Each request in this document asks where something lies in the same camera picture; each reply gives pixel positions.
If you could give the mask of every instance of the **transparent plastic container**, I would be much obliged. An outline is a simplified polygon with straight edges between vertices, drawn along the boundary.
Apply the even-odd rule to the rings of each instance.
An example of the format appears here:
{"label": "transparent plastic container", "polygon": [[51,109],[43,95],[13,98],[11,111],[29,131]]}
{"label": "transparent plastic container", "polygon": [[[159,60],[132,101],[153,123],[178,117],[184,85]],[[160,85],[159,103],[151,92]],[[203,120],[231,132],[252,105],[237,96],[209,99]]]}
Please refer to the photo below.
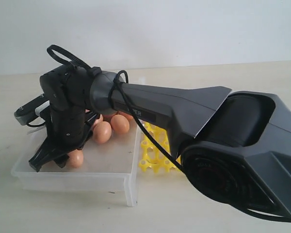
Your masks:
{"label": "transparent plastic container", "polygon": [[60,168],[54,162],[34,171],[29,160],[46,138],[46,128],[32,134],[11,174],[18,177],[23,188],[40,191],[124,191],[127,206],[136,206],[138,199],[137,170],[140,160],[142,132],[130,121],[127,134],[112,134],[110,140],[98,145],[89,139],[84,148],[80,168]]}

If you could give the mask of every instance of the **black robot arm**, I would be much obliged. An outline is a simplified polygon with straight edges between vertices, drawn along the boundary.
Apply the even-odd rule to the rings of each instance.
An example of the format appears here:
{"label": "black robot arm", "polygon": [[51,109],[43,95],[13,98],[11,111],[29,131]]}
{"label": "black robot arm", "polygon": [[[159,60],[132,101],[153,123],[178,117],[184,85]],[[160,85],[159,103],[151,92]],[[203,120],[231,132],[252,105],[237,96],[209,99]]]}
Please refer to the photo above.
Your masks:
{"label": "black robot arm", "polygon": [[[66,154],[91,136],[99,114],[123,111],[202,194],[255,217],[291,222],[291,112],[277,95],[130,84],[125,71],[89,67],[55,45],[48,53],[63,65],[40,77],[43,100],[15,113],[22,125],[37,115],[46,122],[45,145],[29,161],[36,171],[51,160],[64,166]],[[166,129],[171,155],[139,120]]]}

